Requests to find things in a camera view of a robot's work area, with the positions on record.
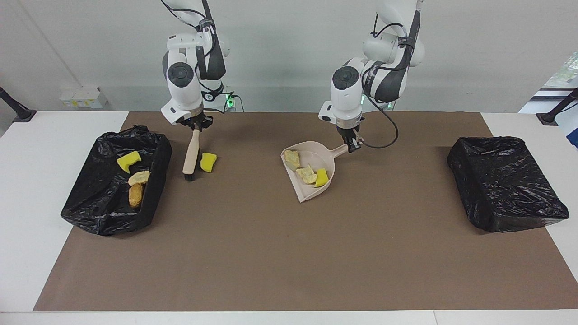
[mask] bin lined with black bag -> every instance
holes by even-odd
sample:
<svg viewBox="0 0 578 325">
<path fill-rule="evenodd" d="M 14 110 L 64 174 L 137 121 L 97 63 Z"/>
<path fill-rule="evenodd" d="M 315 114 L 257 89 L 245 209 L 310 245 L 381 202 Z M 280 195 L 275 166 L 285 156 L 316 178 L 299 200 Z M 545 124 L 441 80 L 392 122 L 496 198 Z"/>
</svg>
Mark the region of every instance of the bin lined with black bag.
<svg viewBox="0 0 578 325">
<path fill-rule="evenodd" d="M 569 218 L 522 139 L 460 138 L 447 163 L 468 219 L 478 228 L 520 231 Z"/>
<path fill-rule="evenodd" d="M 141 161 L 123 171 L 116 160 L 137 151 Z M 148 226 L 165 186 L 166 170 L 172 155 L 171 144 L 163 134 L 136 125 L 119 133 L 99 136 L 72 187 L 61 216 L 87 232 L 113 235 Z M 139 171 L 150 171 L 140 208 L 128 202 L 128 178 Z"/>
</svg>

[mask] blue object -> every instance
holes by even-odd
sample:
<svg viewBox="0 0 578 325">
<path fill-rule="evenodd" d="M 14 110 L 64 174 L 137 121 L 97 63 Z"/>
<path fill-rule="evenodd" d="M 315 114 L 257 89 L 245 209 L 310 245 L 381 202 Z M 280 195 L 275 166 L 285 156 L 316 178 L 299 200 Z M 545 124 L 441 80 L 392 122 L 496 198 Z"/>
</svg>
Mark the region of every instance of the blue object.
<svg viewBox="0 0 578 325">
<path fill-rule="evenodd" d="M 568 140 L 571 144 L 573 144 L 576 148 L 578 148 L 578 128 L 572 131 L 568 136 Z"/>
</svg>

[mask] food piece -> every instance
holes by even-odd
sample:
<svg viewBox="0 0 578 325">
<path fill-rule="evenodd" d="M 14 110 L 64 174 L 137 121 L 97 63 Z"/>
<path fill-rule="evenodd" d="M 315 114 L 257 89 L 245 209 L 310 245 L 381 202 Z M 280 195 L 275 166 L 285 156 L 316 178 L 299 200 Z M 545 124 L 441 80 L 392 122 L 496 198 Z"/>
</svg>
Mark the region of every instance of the food piece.
<svg viewBox="0 0 578 325">
<path fill-rule="evenodd" d="M 140 206 L 140 203 L 143 201 L 143 185 L 142 184 L 134 184 L 128 189 L 128 205 L 131 208 L 136 209 Z"/>
<path fill-rule="evenodd" d="M 149 181 L 149 176 L 149 171 L 138 172 L 128 179 L 128 184 L 130 186 L 133 186 L 134 184 L 146 184 Z"/>
<path fill-rule="evenodd" d="M 116 160 L 116 163 L 123 169 L 123 171 L 127 173 L 131 173 L 128 170 L 129 166 L 134 165 L 137 161 L 141 161 L 139 152 L 133 151 L 129 154 L 126 154 L 119 159 Z"/>
<path fill-rule="evenodd" d="M 301 167 L 301 162 L 299 161 L 299 152 L 293 150 L 285 150 L 283 154 L 285 155 L 285 165 L 287 165 L 290 170 L 294 171 Z"/>
<path fill-rule="evenodd" d="M 212 172 L 215 161 L 217 161 L 216 154 L 203 152 L 203 158 L 201 159 L 201 169 L 207 173 Z"/>
<path fill-rule="evenodd" d="M 297 169 L 296 173 L 301 177 L 305 184 L 313 184 L 317 180 L 317 175 L 315 175 L 311 165 L 307 166 L 306 168 Z"/>
<path fill-rule="evenodd" d="M 317 180 L 315 181 L 315 187 L 320 187 L 329 182 L 329 177 L 327 177 L 327 170 L 325 168 L 320 168 L 317 170 Z"/>
</svg>

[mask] yellow sponge piece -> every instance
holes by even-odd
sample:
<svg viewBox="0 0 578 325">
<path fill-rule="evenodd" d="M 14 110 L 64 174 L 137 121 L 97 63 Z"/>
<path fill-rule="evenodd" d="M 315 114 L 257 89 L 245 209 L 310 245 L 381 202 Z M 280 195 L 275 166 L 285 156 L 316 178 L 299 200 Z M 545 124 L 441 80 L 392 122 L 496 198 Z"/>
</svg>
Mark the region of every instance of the yellow sponge piece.
<svg viewBox="0 0 578 325">
<path fill-rule="evenodd" d="M 127 173 L 131 173 L 128 167 L 134 165 L 137 161 L 141 161 L 139 152 L 133 151 L 116 160 L 116 163 Z"/>
<path fill-rule="evenodd" d="M 317 170 L 317 180 L 315 181 L 315 187 L 320 187 L 329 182 L 329 177 L 327 177 L 327 171 L 325 168 L 320 168 Z"/>
<path fill-rule="evenodd" d="M 201 169 L 210 173 L 213 171 L 213 165 L 217 161 L 217 155 L 209 152 L 203 152 L 203 158 L 201 159 Z"/>
</svg>

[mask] black stand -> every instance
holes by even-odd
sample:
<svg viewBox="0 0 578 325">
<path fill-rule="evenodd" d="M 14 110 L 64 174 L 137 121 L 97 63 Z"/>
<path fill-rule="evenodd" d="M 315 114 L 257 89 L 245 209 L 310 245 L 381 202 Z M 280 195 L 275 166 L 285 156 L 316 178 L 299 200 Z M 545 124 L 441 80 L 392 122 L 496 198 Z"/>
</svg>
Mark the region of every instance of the black stand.
<svg viewBox="0 0 578 325">
<path fill-rule="evenodd" d="M 575 101 L 576 99 L 578 99 L 578 87 L 574 89 L 568 96 L 566 96 L 566 98 L 564 98 L 560 104 L 556 105 L 556 107 L 554 107 L 551 111 L 548 113 L 537 113 L 536 116 L 538 117 L 538 120 L 540 120 L 540 122 L 542 122 L 544 125 L 558 126 L 558 123 L 555 121 L 556 115 L 560 114 L 568 105 L 570 105 L 571 102 Z"/>
<path fill-rule="evenodd" d="M 36 110 L 28 109 L 26 106 L 17 102 L 2 87 L 0 87 L 0 98 L 2 98 L 6 104 L 16 112 L 17 116 L 12 122 L 28 122 L 32 119 L 34 114 L 36 114 Z"/>
</svg>

